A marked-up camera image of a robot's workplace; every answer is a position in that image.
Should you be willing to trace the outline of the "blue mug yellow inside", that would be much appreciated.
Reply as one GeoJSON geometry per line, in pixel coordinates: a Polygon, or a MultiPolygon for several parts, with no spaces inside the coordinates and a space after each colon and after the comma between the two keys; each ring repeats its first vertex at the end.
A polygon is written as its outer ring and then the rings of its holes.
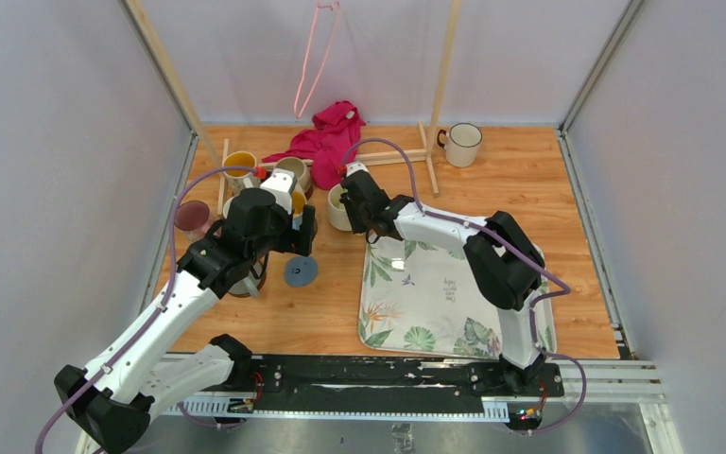
{"type": "Polygon", "coordinates": [[[295,189],[291,195],[292,198],[292,228],[300,230],[303,224],[304,207],[307,203],[304,193],[295,189]]]}

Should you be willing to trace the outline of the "cream white mug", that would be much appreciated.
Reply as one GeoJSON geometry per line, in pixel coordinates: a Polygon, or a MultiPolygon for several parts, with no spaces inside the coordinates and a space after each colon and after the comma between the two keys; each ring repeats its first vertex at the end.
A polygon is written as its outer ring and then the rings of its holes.
{"type": "Polygon", "coordinates": [[[340,184],[336,184],[328,191],[328,219],[330,224],[335,229],[342,232],[351,232],[351,223],[349,221],[345,206],[340,200],[340,196],[343,193],[344,189],[341,187],[340,184]]]}

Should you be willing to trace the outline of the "blue coaster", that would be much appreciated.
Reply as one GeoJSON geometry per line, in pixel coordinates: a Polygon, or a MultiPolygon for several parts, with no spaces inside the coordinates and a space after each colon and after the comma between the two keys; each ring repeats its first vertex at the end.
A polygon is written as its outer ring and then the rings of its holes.
{"type": "Polygon", "coordinates": [[[285,264],[285,283],[292,288],[306,287],[314,282],[319,273],[316,259],[309,256],[296,256],[285,264]]]}

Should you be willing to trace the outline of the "glass mug yellow inside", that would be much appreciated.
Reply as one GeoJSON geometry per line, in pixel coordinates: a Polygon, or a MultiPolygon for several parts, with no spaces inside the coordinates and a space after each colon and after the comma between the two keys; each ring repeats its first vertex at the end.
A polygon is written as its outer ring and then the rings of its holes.
{"type": "Polygon", "coordinates": [[[260,179],[255,173],[257,158],[247,151],[236,151],[229,154],[223,162],[229,170],[225,171],[229,187],[234,194],[239,194],[243,189],[260,186],[260,179]]]}

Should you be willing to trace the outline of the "beige ceramic mug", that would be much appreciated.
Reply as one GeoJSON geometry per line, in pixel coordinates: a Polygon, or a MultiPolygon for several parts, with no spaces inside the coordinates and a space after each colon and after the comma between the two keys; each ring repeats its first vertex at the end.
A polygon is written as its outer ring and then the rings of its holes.
{"type": "Polygon", "coordinates": [[[292,171],[297,177],[298,184],[307,198],[312,196],[313,180],[310,167],[297,157],[285,157],[275,164],[276,168],[292,171]]]}

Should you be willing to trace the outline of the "grey ceramic mug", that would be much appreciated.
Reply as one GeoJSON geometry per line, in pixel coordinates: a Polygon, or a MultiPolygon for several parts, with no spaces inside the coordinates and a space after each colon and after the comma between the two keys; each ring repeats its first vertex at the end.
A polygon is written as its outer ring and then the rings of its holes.
{"type": "Polygon", "coordinates": [[[230,289],[229,294],[236,298],[258,298],[260,289],[266,282],[267,271],[262,262],[257,262],[251,267],[250,273],[230,289]]]}

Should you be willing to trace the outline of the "pink ceramic mug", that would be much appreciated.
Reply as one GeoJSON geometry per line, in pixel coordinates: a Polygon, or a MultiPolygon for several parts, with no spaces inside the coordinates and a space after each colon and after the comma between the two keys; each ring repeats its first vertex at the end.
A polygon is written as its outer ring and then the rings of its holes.
{"type": "Polygon", "coordinates": [[[175,213],[174,225],[190,242],[205,237],[214,223],[210,207],[204,201],[184,202],[175,213]]]}

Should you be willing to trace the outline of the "magenta cloth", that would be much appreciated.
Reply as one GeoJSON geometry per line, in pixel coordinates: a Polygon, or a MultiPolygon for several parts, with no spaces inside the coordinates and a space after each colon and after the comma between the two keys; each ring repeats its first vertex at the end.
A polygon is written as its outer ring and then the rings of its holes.
{"type": "Polygon", "coordinates": [[[286,151],[270,154],[263,162],[275,163],[285,157],[311,160],[313,183],[319,189],[330,190],[340,183],[341,161],[360,140],[366,122],[351,101],[341,100],[316,113],[312,123],[312,129],[301,130],[290,140],[286,151]]]}

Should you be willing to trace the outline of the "floral white serving tray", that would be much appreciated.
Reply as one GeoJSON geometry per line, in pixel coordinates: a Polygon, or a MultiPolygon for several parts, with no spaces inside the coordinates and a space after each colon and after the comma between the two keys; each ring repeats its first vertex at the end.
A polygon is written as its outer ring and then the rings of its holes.
{"type": "Polygon", "coordinates": [[[461,252],[392,238],[366,248],[357,334],[372,349],[533,361],[557,350],[550,302],[535,310],[531,336],[525,316],[483,297],[461,252]]]}

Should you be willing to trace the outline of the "white enamel mug black rim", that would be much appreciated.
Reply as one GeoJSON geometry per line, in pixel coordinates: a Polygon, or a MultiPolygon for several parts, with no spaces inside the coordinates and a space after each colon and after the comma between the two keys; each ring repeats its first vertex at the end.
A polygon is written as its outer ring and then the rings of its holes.
{"type": "Polygon", "coordinates": [[[471,166],[483,141],[482,130],[472,123],[457,123],[449,129],[439,129],[437,144],[445,151],[446,161],[455,167],[471,166]]]}

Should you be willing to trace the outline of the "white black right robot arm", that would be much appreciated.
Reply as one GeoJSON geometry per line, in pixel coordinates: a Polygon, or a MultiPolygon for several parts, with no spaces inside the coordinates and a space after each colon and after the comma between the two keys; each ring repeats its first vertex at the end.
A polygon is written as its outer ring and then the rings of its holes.
{"type": "Polygon", "coordinates": [[[499,314],[501,383],[519,395],[536,387],[545,361],[534,309],[548,274],[541,253],[516,220],[503,211],[472,218],[435,210],[417,195],[391,198],[358,161],[346,166],[341,186],[340,200],[354,233],[423,242],[464,256],[480,294],[499,314]]]}

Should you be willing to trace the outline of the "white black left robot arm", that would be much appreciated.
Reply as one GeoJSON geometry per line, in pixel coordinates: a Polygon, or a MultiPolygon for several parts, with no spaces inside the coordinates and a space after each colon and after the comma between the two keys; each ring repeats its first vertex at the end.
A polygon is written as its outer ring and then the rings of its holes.
{"type": "Polygon", "coordinates": [[[65,413],[103,453],[124,453],[163,411],[206,388],[239,391],[253,382],[251,350],[228,334],[188,358],[158,365],[173,342],[269,253],[308,256],[318,230],[305,205],[298,225],[262,188],[243,190],[176,263],[169,282],[144,312],[84,367],[64,366],[54,385],[65,413]]]}

